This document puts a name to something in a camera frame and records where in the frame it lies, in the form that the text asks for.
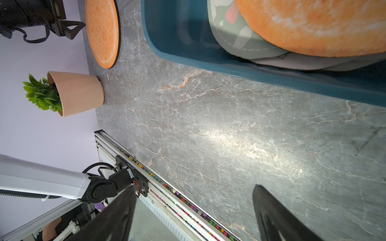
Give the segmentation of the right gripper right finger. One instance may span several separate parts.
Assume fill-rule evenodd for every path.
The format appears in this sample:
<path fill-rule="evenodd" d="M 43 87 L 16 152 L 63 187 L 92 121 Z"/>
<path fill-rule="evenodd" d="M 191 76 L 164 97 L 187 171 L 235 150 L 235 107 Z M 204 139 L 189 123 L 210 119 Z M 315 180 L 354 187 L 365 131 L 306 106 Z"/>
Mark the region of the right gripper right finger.
<path fill-rule="evenodd" d="M 262 241 L 322 240 L 262 185 L 255 185 L 252 202 Z"/>

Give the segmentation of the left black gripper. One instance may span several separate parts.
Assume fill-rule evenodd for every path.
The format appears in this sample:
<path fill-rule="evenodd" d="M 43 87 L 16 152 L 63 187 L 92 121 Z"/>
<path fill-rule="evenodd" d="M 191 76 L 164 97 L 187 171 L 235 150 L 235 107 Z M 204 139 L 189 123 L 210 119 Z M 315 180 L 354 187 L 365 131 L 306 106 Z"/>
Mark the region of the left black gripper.
<path fill-rule="evenodd" d="M 47 25 L 56 35 L 73 40 L 85 23 L 65 19 L 63 1 L 1 0 L 1 34 L 6 38 L 11 38 L 16 28 Z"/>

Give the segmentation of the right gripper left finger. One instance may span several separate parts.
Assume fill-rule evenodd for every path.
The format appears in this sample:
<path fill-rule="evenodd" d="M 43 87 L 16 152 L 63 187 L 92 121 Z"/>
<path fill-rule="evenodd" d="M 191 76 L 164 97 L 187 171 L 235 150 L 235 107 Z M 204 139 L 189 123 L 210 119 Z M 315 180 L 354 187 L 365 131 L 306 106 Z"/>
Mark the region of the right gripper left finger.
<path fill-rule="evenodd" d="M 122 191 L 103 212 L 69 241 L 128 241 L 137 202 L 134 185 Z"/>

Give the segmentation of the orange cork coaster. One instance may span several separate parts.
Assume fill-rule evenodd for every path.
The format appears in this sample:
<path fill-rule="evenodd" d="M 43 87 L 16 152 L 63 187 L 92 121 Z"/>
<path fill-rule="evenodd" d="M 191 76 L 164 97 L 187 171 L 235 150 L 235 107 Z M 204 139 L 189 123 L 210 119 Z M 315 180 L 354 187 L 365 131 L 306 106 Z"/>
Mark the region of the orange cork coaster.
<path fill-rule="evenodd" d="M 284 50 L 354 57 L 386 50 L 385 1 L 236 1 L 247 25 Z"/>
<path fill-rule="evenodd" d="M 115 64 L 120 45 L 120 24 L 114 0 L 85 1 L 85 21 L 88 42 L 100 67 Z"/>

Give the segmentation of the teal plastic storage box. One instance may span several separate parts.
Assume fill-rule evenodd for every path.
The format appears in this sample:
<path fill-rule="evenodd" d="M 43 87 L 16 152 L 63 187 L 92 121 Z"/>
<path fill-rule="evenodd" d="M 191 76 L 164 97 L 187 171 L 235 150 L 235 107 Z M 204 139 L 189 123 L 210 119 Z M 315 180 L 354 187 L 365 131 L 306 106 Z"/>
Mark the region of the teal plastic storage box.
<path fill-rule="evenodd" d="M 386 104 L 384 61 L 351 71 L 297 71 L 254 64 L 227 53 L 209 24 L 206 1 L 142 1 L 151 50 L 176 63 L 257 82 L 378 106 Z"/>

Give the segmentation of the pale green bunny coaster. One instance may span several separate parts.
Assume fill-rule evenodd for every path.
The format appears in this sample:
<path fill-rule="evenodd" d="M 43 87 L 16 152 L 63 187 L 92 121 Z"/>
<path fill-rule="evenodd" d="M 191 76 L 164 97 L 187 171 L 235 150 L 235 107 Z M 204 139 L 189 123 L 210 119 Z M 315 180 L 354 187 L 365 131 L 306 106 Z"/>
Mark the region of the pale green bunny coaster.
<path fill-rule="evenodd" d="M 288 53 L 257 35 L 241 16 L 235 1 L 208 0 L 207 7 L 212 33 L 229 54 L 256 62 Z"/>

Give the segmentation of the blue orange animals coaster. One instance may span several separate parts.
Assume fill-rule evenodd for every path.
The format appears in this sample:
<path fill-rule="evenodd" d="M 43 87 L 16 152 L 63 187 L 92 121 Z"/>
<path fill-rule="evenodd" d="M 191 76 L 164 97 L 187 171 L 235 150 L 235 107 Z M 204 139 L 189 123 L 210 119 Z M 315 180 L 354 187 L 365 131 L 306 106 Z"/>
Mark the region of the blue orange animals coaster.
<path fill-rule="evenodd" d="M 385 59 L 385 52 L 354 57 L 316 57 L 288 52 L 274 57 L 252 59 L 251 62 L 301 71 L 351 71 L 384 61 Z"/>

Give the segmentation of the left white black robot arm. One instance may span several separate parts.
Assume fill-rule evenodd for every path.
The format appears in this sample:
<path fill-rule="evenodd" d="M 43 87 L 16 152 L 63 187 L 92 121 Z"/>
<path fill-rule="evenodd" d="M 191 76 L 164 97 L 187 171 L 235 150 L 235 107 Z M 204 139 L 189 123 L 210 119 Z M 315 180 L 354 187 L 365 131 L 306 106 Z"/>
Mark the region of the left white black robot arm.
<path fill-rule="evenodd" d="M 43 26 L 47 35 L 55 33 L 68 39 L 86 29 L 100 67 L 109 69 L 117 60 L 120 25 L 115 1 L 86 1 L 84 22 L 68 21 L 63 1 L 1 1 L 1 34 L 5 38 L 35 26 Z M 40 80 L 29 76 L 23 87 L 28 101 L 61 117 L 101 107 L 105 101 L 102 83 L 93 75 L 50 71 Z M 73 172 L 1 156 L 1 194 L 42 199 L 65 197 L 98 203 L 136 184 L 128 167 L 116 168 L 103 162 L 94 166 L 112 174 L 93 175 L 89 169 Z"/>

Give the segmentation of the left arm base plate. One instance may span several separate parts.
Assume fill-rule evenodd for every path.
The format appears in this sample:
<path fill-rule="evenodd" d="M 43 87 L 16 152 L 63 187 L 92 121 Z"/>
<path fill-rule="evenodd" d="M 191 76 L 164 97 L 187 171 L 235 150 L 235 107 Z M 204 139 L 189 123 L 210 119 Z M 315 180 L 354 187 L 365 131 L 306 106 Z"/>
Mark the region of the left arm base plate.
<path fill-rule="evenodd" d="M 115 159 L 120 168 L 128 170 L 132 179 L 132 183 L 137 186 L 140 196 L 147 197 L 149 193 L 149 180 L 147 177 L 138 171 L 133 165 L 127 162 L 122 156 L 117 155 Z"/>

